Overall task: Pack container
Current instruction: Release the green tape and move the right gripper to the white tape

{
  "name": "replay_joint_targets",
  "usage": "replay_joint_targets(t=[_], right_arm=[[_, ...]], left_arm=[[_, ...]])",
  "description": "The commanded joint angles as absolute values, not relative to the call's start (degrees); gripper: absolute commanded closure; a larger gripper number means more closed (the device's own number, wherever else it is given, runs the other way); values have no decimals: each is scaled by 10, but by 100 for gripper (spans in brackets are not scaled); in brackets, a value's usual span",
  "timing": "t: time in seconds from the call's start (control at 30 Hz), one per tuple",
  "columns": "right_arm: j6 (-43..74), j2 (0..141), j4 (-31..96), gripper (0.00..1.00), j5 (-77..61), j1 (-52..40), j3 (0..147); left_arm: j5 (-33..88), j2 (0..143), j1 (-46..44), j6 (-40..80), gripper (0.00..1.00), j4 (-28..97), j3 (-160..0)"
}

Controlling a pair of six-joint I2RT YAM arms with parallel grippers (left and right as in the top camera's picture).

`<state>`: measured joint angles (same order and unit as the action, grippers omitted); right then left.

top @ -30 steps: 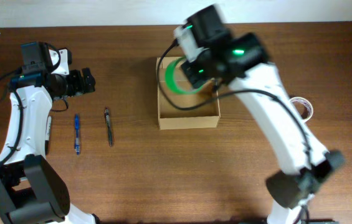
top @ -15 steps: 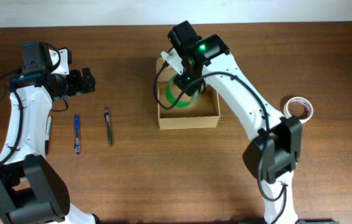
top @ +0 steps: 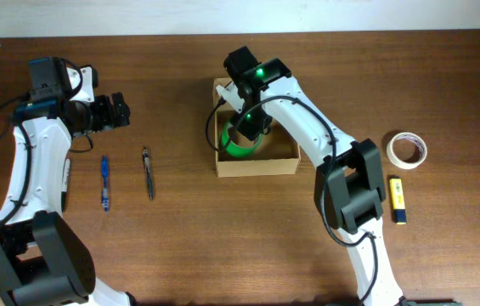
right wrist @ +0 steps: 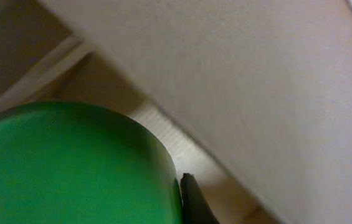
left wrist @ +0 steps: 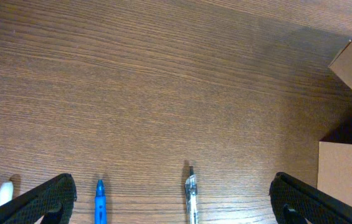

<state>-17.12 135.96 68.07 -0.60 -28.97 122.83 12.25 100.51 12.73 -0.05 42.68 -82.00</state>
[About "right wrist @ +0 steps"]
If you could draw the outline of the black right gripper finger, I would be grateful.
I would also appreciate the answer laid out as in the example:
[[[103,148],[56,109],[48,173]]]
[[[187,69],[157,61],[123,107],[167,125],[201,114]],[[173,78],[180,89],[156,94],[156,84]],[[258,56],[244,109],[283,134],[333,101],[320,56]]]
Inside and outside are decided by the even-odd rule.
[[[183,174],[180,187],[184,224],[219,224],[192,174]]]

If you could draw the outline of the green tape roll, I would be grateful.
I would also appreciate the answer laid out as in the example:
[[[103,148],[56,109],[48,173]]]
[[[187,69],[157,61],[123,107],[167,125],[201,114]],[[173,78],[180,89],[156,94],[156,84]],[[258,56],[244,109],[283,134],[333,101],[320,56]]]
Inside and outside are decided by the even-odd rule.
[[[0,113],[0,223],[181,223],[174,163],[131,118],[82,103]]]

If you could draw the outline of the brown cardboard box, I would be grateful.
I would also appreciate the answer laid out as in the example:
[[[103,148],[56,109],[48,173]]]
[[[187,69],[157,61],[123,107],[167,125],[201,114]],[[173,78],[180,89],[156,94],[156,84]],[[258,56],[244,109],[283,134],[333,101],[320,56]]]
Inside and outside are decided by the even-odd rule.
[[[51,102],[144,126],[218,221],[352,223],[348,1],[0,1],[0,113]]]

